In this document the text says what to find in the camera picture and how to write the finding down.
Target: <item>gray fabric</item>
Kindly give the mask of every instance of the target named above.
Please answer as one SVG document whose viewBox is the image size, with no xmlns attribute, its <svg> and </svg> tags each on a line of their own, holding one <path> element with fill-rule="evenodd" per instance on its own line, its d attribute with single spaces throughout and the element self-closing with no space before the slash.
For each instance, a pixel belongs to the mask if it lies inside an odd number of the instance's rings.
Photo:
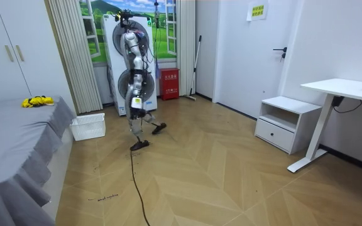
<svg viewBox="0 0 362 226">
<path fill-rule="evenodd" d="M 54 106 L 22 108 L 23 100 L 0 102 L 0 226 L 55 225 L 41 208 L 47 165 L 75 117 L 61 97 Z"/>
</svg>

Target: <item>sign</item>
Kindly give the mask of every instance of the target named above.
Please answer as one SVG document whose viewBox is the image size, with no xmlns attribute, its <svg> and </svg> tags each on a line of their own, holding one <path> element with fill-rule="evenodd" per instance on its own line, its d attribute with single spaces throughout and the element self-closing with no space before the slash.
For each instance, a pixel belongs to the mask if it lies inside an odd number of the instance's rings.
<svg viewBox="0 0 362 226">
<path fill-rule="evenodd" d="M 248 5 L 247 21 L 266 19 L 268 1 L 251 1 Z"/>
</svg>

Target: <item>white basket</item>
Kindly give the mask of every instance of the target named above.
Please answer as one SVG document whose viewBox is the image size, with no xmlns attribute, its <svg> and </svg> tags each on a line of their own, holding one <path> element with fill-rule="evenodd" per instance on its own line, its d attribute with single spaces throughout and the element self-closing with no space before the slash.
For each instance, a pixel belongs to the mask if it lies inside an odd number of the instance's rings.
<svg viewBox="0 0 362 226">
<path fill-rule="evenodd" d="M 70 129 L 76 141 L 105 136 L 104 113 L 78 116 L 76 119 L 72 119 Z"/>
</svg>

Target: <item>bipedal robot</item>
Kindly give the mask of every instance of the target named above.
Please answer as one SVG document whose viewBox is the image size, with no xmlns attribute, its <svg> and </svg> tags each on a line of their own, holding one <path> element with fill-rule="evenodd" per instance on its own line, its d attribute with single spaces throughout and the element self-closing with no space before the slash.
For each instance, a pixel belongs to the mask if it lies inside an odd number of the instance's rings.
<svg viewBox="0 0 362 226">
<path fill-rule="evenodd" d="M 124 10 L 116 16 L 116 21 L 120 20 L 120 25 L 125 30 L 121 36 L 121 51 L 126 68 L 131 72 L 125 96 L 125 112 L 131 132 L 138 139 L 130 150 L 136 151 L 149 146 L 149 142 L 142 139 L 142 120 L 156 126 L 152 134 L 158 134 L 167 125 L 155 122 L 155 116 L 143 109 L 144 88 L 147 86 L 147 76 L 151 76 L 147 71 L 147 59 L 143 59 L 148 54 L 149 42 L 142 31 L 133 28 L 129 23 L 129 18 L 132 17 L 130 11 Z"/>
</svg>

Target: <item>bed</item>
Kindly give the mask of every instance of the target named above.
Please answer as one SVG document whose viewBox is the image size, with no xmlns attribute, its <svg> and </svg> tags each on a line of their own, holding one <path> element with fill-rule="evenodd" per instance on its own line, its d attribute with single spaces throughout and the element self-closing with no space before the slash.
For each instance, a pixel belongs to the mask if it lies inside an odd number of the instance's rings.
<svg viewBox="0 0 362 226">
<path fill-rule="evenodd" d="M 61 97 L 54 106 L 22 108 L 0 102 L 0 225 L 55 225 L 74 113 Z"/>
</svg>

